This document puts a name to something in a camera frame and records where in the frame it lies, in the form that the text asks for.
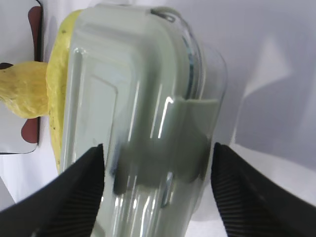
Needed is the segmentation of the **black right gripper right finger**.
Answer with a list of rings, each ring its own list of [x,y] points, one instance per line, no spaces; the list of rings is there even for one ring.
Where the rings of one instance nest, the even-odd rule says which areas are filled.
[[[314,237],[316,208],[216,143],[211,187],[229,237]]]

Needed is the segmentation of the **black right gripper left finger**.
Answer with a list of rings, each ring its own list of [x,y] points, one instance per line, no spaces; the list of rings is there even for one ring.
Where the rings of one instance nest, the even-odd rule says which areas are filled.
[[[103,146],[90,148],[56,179],[1,211],[2,237],[89,237],[104,190]]]

